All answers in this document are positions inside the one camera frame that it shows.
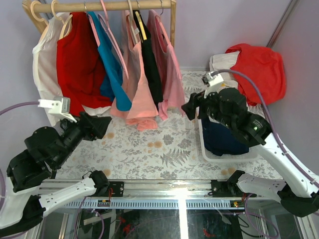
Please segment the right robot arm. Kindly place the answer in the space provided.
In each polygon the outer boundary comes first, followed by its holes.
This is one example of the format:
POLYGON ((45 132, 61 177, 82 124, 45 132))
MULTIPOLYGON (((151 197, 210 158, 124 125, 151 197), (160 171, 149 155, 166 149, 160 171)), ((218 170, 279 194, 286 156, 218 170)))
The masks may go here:
POLYGON ((283 150, 269 124, 262 116, 248 111, 246 98, 236 88, 212 92, 193 93, 182 105, 189 120, 196 116, 208 117, 229 129, 232 135, 249 148, 255 148, 259 155, 282 176, 282 180, 255 177, 237 170, 228 180, 229 189, 237 188, 243 193, 252 193, 280 203, 288 212, 305 217, 319 211, 319 188, 315 177, 291 153, 283 150))

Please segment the salmon pink t-shirt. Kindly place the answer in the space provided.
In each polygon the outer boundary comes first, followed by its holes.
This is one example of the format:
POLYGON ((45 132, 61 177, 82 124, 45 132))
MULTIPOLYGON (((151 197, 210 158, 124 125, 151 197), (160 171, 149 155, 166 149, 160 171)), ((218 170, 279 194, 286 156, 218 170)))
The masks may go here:
POLYGON ((127 14, 128 10, 122 12, 121 47, 129 78, 123 77, 122 88, 131 100, 132 106, 129 111, 123 112, 116 108, 116 102, 114 102, 110 114, 123 118, 128 125, 136 125, 139 131, 157 129, 158 124, 155 117, 158 115, 158 111, 144 72, 141 40, 139 37, 139 43, 133 47, 129 25, 126 21, 127 14))

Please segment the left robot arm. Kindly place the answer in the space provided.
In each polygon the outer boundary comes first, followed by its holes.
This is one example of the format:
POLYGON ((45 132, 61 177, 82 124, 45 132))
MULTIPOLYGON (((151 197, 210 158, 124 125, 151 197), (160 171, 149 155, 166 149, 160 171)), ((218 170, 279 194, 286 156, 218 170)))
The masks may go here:
POLYGON ((103 196, 109 181, 103 171, 92 171, 78 183, 49 194, 39 194, 40 185, 61 169, 81 141, 102 139, 111 117, 90 116, 81 112, 76 122, 63 119, 59 134, 53 127, 37 129, 25 139, 26 150, 8 165, 5 196, 0 210, 0 236, 11 238, 26 232, 55 210, 87 196, 103 196))

